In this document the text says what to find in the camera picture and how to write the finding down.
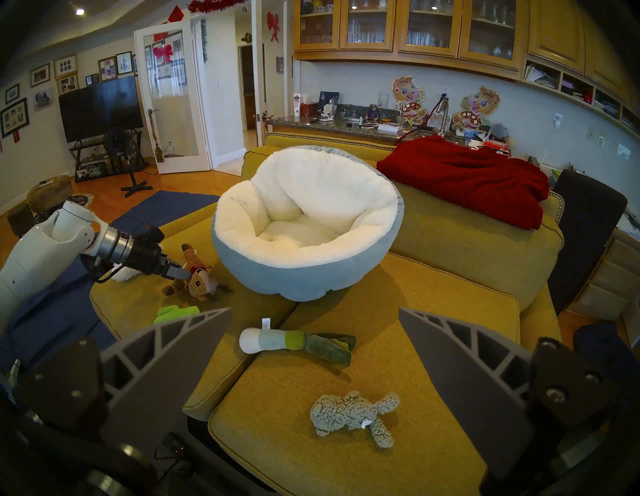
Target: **plush squirrel toy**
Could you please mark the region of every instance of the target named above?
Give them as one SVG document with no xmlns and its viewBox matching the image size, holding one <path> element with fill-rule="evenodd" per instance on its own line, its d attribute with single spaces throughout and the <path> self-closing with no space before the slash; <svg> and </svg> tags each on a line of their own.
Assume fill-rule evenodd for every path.
<svg viewBox="0 0 640 496">
<path fill-rule="evenodd" d="M 311 407 L 311 421 L 319 436 L 326 436 L 329 432 L 344 426 L 349 430 L 369 426 L 376 444 L 381 448 L 391 448 L 394 439 L 378 418 L 378 414 L 392 412 L 399 404 L 400 398 L 396 393 L 387 394 L 377 403 L 371 403 L 357 391 L 351 391 L 344 398 L 325 394 L 316 399 Z"/>
<path fill-rule="evenodd" d="M 184 243 L 181 248 L 184 253 L 184 258 L 187 259 L 184 268 L 192 274 L 191 279 L 186 284 L 190 295 L 198 298 L 200 301 L 211 299 L 218 289 L 218 283 L 207 272 L 207 269 L 211 269 L 211 266 L 205 265 L 204 262 L 198 258 L 196 251 L 190 244 Z M 172 285 L 163 287 L 162 292 L 165 296 L 170 296 L 176 291 L 183 290 L 184 286 L 185 281 L 176 279 Z"/>
</svg>

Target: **white plush lining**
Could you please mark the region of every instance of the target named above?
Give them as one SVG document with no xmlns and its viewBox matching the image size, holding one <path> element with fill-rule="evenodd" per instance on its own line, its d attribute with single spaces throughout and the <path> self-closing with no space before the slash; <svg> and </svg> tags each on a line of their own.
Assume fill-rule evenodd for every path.
<svg viewBox="0 0 640 496">
<path fill-rule="evenodd" d="M 288 148 L 218 200 L 216 236 L 262 265 L 299 268 L 352 257 L 396 220 L 397 192 L 368 166 Z"/>
</svg>

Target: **wooden cabinet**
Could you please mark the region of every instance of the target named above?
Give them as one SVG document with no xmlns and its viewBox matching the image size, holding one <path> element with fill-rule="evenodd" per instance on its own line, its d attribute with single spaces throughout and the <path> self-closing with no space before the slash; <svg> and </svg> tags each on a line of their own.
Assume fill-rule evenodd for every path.
<svg viewBox="0 0 640 496">
<path fill-rule="evenodd" d="M 340 14 L 340 50 L 390 52 L 393 48 L 396 0 L 344 0 Z"/>
<path fill-rule="evenodd" d="M 465 0 L 458 56 L 520 70 L 527 40 L 526 0 Z"/>
<path fill-rule="evenodd" d="M 575 0 L 531 0 L 529 53 L 584 74 L 584 28 Z"/>
<path fill-rule="evenodd" d="M 457 57 L 462 4 L 463 0 L 445 0 L 439 8 L 432 9 L 427 2 L 398 0 L 398 52 Z"/>
<path fill-rule="evenodd" d="M 584 10 L 582 23 L 586 52 L 584 75 L 600 83 L 624 102 L 628 102 L 631 88 L 628 86 L 629 78 L 624 62 L 595 21 Z"/>
<path fill-rule="evenodd" d="M 294 51 L 337 50 L 341 0 L 323 0 L 324 9 L 332 5 L 331 12 L 328 10 L 314 12 L 310 1 L 293 0 L 293 2 Z"/>
</svg>

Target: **blue rug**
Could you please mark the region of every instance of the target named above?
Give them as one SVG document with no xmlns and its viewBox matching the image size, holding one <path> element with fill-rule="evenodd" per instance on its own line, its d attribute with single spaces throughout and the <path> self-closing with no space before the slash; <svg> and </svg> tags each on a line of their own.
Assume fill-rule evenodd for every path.
<svg viewBox="0 0 640 496">
<path fill-rule="evenodd" d="M 218 198 L 159 190 L 111 225 L 135 236 L 146 224 L 161 226 L 211 205 Z M 8 372 L 19 358 L 20 371 L 24 373 L 82 336 L 93 337 L 100 350 L 115 343 L 93 311 L 89 300 L 92 285 L 78 256 L 55 282 L 21 306 L 0 339 L 0 371 Z"/>
</svg>

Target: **wall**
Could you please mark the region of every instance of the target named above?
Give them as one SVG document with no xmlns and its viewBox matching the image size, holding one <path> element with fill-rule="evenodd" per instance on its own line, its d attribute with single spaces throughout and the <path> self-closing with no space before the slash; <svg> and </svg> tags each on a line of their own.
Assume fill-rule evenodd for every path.
<svg viewBox="0 0 640 496">
<path fill-rule="evenodd" d="M 207 21 L 206 90 L 214 113 L 217 163 L 244 154 L 235 11 L 225 9 L 205 16 Z"/>
<path fill-rule="evenodd" d="M 520 83 L 488 76 L 435 67 L 378 63 L 301 62 L 300 91 L 310 93 L 317 101 L 320 91 L 340 92 L 340 103 L 369 105 L 377 103 L 378 93 L 389 93 L 389 106 L 394 102 L 391 84 L 397 76 L 411 74 L 417 86 L 424 89 L 423 102 L 431 111 L 446 86 L 449 114 L 460 110 L 460 100 L 487 86 L 500 95 L 498 108 L 489 116 L 492 123 L 502 123 L 516 141 L 514 156 L 529 155 L 557 167 L 571 162 L 576 169 L 623 193 L 632 211 L 640 214 L 640 142 L 628 133 L 560 97 L 555 97 Z M 558 130 L 553 128 L 554 113 L 562 114 Z M 605 137 L 604 147 L 586 140 L 593 127 Z M 618 143 L 631 150 L 631 159 L 616 155 Z"/>
<path fill-rule="evenodd" d="M 7 88 L 20 83 L 20 98 L 26 97 L 28 100 L 29 125 L 19 131 L 18 143 L 14 143 L 11 136 L 2 138 L 0 213 L 21 201 L 26 191 L 38 181 L 70 173 L 74 169 L 74 160 L 68 151 L 72 144 L 67 143 L 60 117 L 56 81 L 52 77 L 48 83 L 30 88 L 29 71 L 44 63 L 52 63 L 56 58 L 76 53 L 79 85 L 84 88 L 85 76 L 98 72 L 98 60 L 125 51 L 135 52 L 133 31 L 164 22 L 174 7 L 175 2 L 167 3 L 126 26 L 58 44 L 34 56 L 13 60 L 8 64 L 5 73 L 0 76 L 3 82 L 0 94 L 4 98 Z M 47 87 L 54 90 L 53 104 L 36 112 L 33 110 L 33 95 Z M 138 100 L 141 102 L 139 88 Z M 143 129 L 142 152 L 145 156 L 152 155 L 146 129 Z"/>
<path fill-rule="evenodd" d="M 280 31 L 277 42 L 271 41 L 273 30 L 269 30 L 267 25 L 267 15 L 271 12 L 278 15 Z M 275 116 L 285 115 L 284 109 L 284 74 L 276 72 L 276 57 L 284 55 L 284 6 L 282 0 L 263 0 L 262 2 L 262 43 L 264 43 L 264 75 L 266 82 L 267 111 Z M 245 33 L 251 33 L 251 9 L 242 12 L 236 11 L 236 45 L 246 45 L 240 38 Z"/>
</svg>

